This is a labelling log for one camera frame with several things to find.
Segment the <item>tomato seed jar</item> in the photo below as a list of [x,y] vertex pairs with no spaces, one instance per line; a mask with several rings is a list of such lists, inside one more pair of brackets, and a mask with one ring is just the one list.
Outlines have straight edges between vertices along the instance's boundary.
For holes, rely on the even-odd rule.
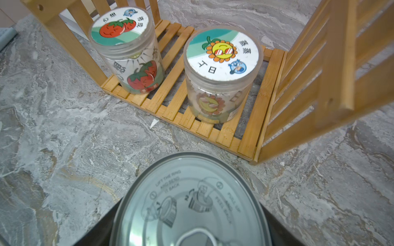
[[154,22],[144,9],[110,10],[94,21],[88,38],[127,92],[146,94],[163,82]]

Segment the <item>sunflower seed jar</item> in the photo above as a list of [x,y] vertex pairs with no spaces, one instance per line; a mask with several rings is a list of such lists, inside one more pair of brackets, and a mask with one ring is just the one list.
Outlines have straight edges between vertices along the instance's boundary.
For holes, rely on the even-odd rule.
[[202,29],[184,47],[187,97],[202,122],[232,120],[256,79],[264,51],[251,34],[218,26]]

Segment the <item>tin can with pull tab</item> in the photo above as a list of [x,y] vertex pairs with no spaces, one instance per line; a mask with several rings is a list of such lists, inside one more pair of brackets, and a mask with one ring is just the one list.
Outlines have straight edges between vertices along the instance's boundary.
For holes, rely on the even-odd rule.
[[270,246],[262,207],[229,164],[170,154],[132,184],[117,210],[112,246]]

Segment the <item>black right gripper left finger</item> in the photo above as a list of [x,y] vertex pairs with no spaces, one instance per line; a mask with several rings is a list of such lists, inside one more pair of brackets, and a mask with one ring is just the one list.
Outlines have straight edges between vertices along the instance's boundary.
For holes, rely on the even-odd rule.
[[108,246],[113,229],[113,223],[121,200],[90,230],[88,231],[75,246]]

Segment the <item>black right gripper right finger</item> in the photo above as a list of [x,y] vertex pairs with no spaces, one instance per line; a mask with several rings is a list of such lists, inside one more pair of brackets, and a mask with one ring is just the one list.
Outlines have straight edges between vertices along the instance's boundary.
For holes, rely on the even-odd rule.
[[263,205],[273,246],[305,246],[289,230],[287,230]]

